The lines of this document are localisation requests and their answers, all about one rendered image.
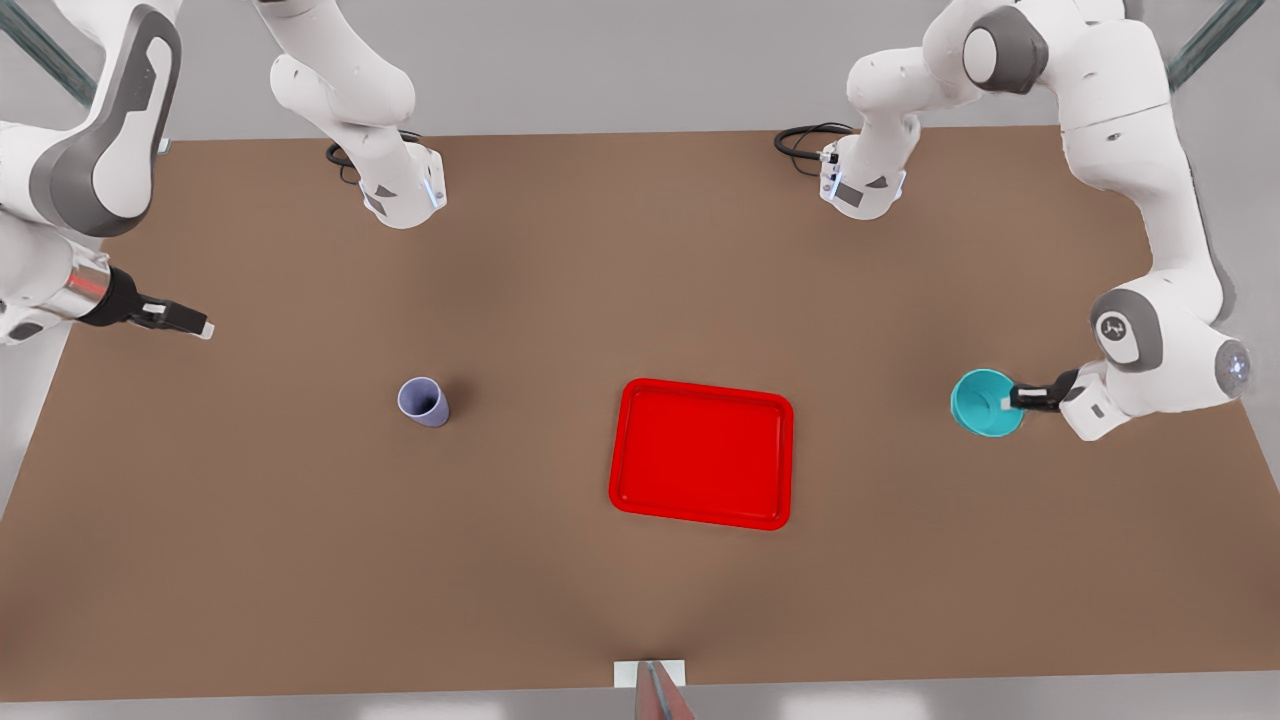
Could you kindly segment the lavender cup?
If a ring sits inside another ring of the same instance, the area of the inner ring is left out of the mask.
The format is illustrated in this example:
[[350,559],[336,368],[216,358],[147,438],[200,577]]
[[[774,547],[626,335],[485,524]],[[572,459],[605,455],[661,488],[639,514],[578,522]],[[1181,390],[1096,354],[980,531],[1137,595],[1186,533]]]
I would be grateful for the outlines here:
[[396,402],[404,416],[424,427],[443,427],[451,418],[451,407],[442,387],[429,377],[406,380]]

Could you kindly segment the white frame post foot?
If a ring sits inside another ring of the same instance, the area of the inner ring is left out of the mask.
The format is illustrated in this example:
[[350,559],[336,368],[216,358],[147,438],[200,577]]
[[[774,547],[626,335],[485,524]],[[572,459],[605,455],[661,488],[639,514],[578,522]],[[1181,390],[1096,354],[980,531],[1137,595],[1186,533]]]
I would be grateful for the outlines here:
[[[639,670],[644,664],[646,660],[616,661],[613,664],[613,687],[635,688]],[[660,665],[676,685],[685,687],[687,684],[686,662],[682,659],[654,660],[653,664]]]

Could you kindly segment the silver frame post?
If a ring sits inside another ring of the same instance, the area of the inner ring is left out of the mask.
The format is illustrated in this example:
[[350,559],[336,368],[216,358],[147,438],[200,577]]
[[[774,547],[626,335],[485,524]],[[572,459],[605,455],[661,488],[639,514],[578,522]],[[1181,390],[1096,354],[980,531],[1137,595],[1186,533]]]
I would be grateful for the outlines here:
[[1175,94],[1216,54],[1267,0],[1222,0],[1210,18],[1166,64],[1167,86]]
[[54,78],[81,106],[93,104],[96,81],[17,0],[0,0],[0,31]]
[[696,720],[660,661],[637,664],[634,720]]

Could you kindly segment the teal bowl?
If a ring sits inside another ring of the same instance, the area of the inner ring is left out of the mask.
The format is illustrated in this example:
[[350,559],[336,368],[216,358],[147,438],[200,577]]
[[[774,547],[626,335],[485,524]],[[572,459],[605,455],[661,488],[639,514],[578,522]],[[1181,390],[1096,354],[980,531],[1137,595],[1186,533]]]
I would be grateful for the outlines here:
[[1000,407],[1001,398],[1009,396],[1014,382],[995,369],[974,369],[964,374],[950,395],[954,420],[965,430],[986,437],[1001,438],[1018,430],[1025,416],[1024,410]]

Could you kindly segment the red rectangular tray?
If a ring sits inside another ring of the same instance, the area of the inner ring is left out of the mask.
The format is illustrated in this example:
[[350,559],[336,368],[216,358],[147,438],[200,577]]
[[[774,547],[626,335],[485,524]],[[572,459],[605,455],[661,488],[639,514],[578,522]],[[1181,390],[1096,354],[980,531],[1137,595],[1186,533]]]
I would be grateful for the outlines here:
[[786,397],[636,378],[620,398],[608,496],[623,512],[778,530],[792,465]]

